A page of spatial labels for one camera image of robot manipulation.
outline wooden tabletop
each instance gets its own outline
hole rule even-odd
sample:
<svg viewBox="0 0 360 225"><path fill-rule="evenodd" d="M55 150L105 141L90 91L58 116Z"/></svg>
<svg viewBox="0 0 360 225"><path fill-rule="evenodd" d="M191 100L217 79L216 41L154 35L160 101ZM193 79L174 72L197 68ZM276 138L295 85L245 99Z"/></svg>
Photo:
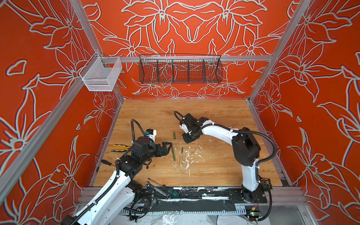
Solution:
<svg viewBox="0 0 360 225"><path fill-rule="evenodd" d="M179 121L174 111L182 115L190 113L199 119L206 117L215 123L227 127L243 128L258 131L245 100L129 100L126 99L120 110L115 128L112 132L104 159L114 162L123 153L111 152L113 144L131 145L132 135L130 120L137 120L143 130L157 131L155 143L172 142L176 161L172 152L167 156L155 157L149 169L143 169L134 180L146 184L148 177L160 184L168 186L241 186L241 165L235 160L233 148L215 137L202 135L198 140L186 144L182 139L183 131L179 128ZM135 136L141 131L134 124ZM260 136L255 135L261 146L260 159L269 156ZM181 148L184 148L180 165ZM114 167L101 164L94 186L103 186L110 178ZM282 186L272 161L260 164L259 175L270 178L273 186Z"/></svg>

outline red wall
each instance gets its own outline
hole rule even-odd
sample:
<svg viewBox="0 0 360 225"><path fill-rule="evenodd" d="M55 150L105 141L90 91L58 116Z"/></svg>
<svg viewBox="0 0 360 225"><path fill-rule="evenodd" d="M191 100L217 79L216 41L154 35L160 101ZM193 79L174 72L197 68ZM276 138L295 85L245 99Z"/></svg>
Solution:
<svg viewBox="0 0 360 225"><path fill-rule="evenodd" d="M153 53L268 55L297 3L267 1L82 0L106 56ZM126 98L248 97L266 62L224 63L220 84L141 84L124 63L118 86Z"/></svg>
<svg viewBox="0 0 360 225"><path fill-rule="evenodd" d="M0 175L94 53L70 2L0 3ZM83 87L0 206L1 224L58 224L88 186L119 103Z"/></svg>
<svg viewBox="0 0 360 225"><path fill-rule="evenodd" d="M360 222L359 12L313 1L255 101L321 224Z"/></svg>

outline white mesh basket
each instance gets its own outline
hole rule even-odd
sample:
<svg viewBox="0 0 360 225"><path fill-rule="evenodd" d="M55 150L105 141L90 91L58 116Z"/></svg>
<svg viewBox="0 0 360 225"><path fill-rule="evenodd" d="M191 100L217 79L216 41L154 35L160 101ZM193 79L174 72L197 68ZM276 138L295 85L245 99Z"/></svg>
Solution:
<svg viewBox="0 0 360 225"><path fill-rule="evenodd" d="M113 67L104 67L101 57L95 53L79 74L89 91L112 91L121 70L119 57Z"/></svg>

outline wood grain surface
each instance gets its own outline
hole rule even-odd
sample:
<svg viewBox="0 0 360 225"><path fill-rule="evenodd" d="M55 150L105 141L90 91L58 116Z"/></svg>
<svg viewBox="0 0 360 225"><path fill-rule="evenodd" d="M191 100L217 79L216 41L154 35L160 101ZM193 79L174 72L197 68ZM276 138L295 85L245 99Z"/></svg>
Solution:
<svg viewBox="0 0 360 225"><path fill-rule="evenodd" d="M131 145L130 120L137 120L143 130L157 131L155 143L172 142L176 161L172 152L169 155L153 158L149 169L143 169L134 180L146 184L148 177L160 184L169 186L241 186L241 165L235 160L233 148L222 140L202 135L197 141L186 144L182 139L183 131L174 111L182 115L190 113L195 118L206 117L224 126L239 128L247 127L258 131L245 100L129 100L126 99L120 110L114 131L112 132L104 159L114 162L123 153L111 152L113 144ZM141 135L135 126L135 136ZM269 156L263 140L255 135L261 146L260 159ZM184 148L180 165L181 148ZM101 164L94 186L103 186L114 171L113 166ZM272 161L260 164L259 174L270 178L273 186L282 186Z"/></svg>

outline robotic arm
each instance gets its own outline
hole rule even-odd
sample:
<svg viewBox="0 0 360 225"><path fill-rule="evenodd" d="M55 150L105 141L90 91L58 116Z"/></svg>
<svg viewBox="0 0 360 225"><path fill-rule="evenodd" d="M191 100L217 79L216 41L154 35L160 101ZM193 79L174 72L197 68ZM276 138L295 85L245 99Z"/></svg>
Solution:
<svg viewBox="0 0 360 225"><path fill-rule="evenodd" d="M134 122L143 134L136 141ZM141 171L143 165L149 168L153 157L168 155L172 143L163 142L163 146L155 144L156 130L147 129L144 132L136 120L131 120L131 131L133 144L121 158L116 160L116 170L110 179L81 211L74 217L66 216L61 225L109 224L122 209L136 214L147 213L150 210L150 205L142 212L126 207L132 201L137 202L142 197L143 186L133 178Z"/></svg>
<svg viewBox="0 0 360 225"><path fill-rule="evenodd" d="M175 111L174 115L180 121L180 128L185 132L183 133L183 139L187 144L205 134L223 140L233 147L235 159L241 164L243 173L243 198L246 202L253 202L256 199L256 190L264 187L264 184L261 187L259 186L261 183L258 175L259 164L272 159L276 154L276 146L273 141L266 135L250 131L246 127L241 130L229 128L214 123L205 117L196 119L189 113L183 116ZM261 148L253 134L260 135L270 141L274 151L269 157L259 160ZM266 180L266 190L271 190L270 180Z"/></svg>

